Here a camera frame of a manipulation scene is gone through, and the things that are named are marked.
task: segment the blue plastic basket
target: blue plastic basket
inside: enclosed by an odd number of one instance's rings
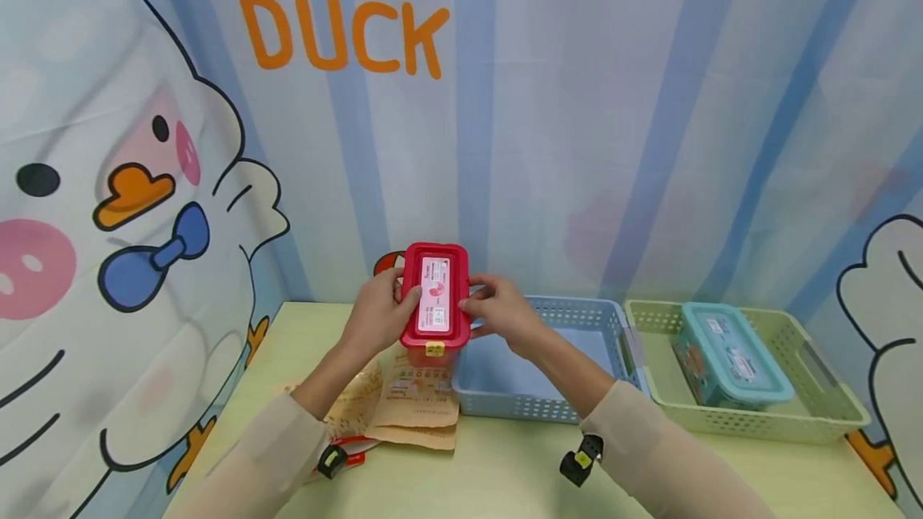
[[[549,327],[584,351],[615,379],[650,396],[638,337],[611,300],[527,296]],[[452,388],[463,415],[577,424],[579,417],[538,368],[510,351],[498,336],[469,342],[455,361]]]

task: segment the container lid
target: container lid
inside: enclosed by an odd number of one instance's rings
[[[691,302],[684,303],[682,311],[724,394],[756,404],[795,397],[791,381],[738,308]]]
[[[468,252],[459,245],[414,243],[405,252],[403,295],[419,284],[420,304],[409,318],[401,343],[441,356],[468,343],[471,319],[459,308],[468,296]]]

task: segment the red food container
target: red food container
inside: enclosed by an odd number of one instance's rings
[[[414,367],[451,364],[457,350],[468,343],[471,319],[459,308],[468,296],[468,252],[459,245],[414,243],[405,252],[403,296],[419,284],[423,288],[401,344]]]

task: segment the blue stripe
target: blue stripe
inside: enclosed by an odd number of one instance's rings
[[[699,287],[695,300],[722,300],[734,278],[740,263],[744,242],[756,215],[757,206],[766,183],[776,168],[785,143],[792,134],[796,120],[804,109],[808,96],[817,84],[818,75],[824,69],[830,53],[836,45],[852,8],[858,0],[827,0],[820,11],[814,29],[808,38],[801,57],[795,65],[792,76],[785,87],[776,113],[772,117],[763,147],[753,163],[751,175],[740,197],[734,221],[724,240],[724,246],[711,266],[711,271]]]
[[[459,240],[472,272],[487,270],[494,137],[497,0],[455,0],[455,126]]]
[[[603,272],[600,296],[620,296],[634,280],[730,4],[731,0],[683,2],[638,174]]]
[[[315,23],[317,48],[321,56],[332,57],[333,33],[330,32],[327,0],[310,0]],[[356,9],[356,0],[340,0],[345,17]],[[349,20],[345,21],[349,32]],[[375,137],[372,135],[372,110],[365,70],[356,59],[350,59],[342,70],[327,72],[327,86],[333,116],[340,136],[340,151],[344,159],[346,179],[353,198],[353,210],[359,227],[359,240],[367,271],[372,275],[378,257],[391,251],[388,222],[385,218],[385,197],[381,190],[381,173]]]
[[[913,197],[923,190],[923,127],[917,131],[913,141],[894,163],[892,172],[906,177],[906,183],[900,186],[893,185],[892,177],[886,177],[881,181],[862,223],[852,225],[840,237],[824,262],[814,271],[814,275],[789,303],[787,311],[802,324],[807,324],[814,317],[817,309],[824,304],[833,289],[836,289],[840,273],[849,265],[862,262],[863,247],[875,228],[888,217],[900,214],[913,201]]]
[[[237,112],[240,113],[244,123],[244,134],[247,145],[244,152],[250,159],[268,165],[266,153],[260,145],[260,136],[256,132],[256,125],[250,114],[247,98],[241,88],[240,80],[233,68],[231,54],[224,39],[221,37],[218,15],[211,0],[170,0],[176,11],[176,16],[183,26],[189,54],[195,60],[195,68],[199,74],[215,83],[233,101]],[[279,202],[279,210],[285,212],[283,201]],[[308,277],[304,275],[304,266],[298,256],[298,247],[292,233],[286,233],[279,239],[273,240],[269,247],[272,248],[275,259],[279,262],[281,275],[284,277],[284,286],[287,293],[285,299],[313,300]]]

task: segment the plastic basket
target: plastic basket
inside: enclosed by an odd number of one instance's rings
[[[636,337],[625,314],[609,300],[527,296],[549,327],[581,349],[614,378],[647,394],[638,364]],[[469,342],[455,361],[452,388],[463,415],[496,416],[577,424],[579,417],[538,368],[497,336]]]
[[[808,333],[788,313],[741,308],[795,387],[796,398],[764,412],[706,408],[696,403],[672,348],[683,325],[679,303],[625,303],[638,337],[639,371],[651,399],[680,427],[775,441],[828,444],[866,426],[869,412],[833,371]]]

